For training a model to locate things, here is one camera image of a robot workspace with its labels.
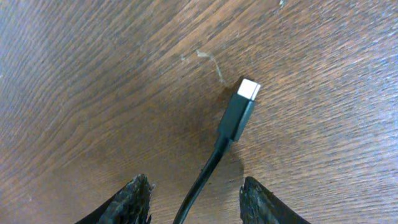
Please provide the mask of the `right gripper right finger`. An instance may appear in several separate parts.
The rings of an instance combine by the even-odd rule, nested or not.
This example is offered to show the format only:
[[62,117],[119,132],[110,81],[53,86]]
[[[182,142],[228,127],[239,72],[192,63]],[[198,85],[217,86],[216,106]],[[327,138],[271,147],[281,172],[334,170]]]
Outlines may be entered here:
[[254,177],[246,177],[239,190],[243,224],[310,224]]

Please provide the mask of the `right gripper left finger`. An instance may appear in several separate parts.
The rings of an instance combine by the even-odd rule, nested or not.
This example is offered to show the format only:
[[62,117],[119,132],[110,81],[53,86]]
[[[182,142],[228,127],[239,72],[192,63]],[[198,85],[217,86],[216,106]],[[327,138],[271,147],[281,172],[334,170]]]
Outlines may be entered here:
[[147,176],[139,174],[76,224],[149,224],[152,190]]

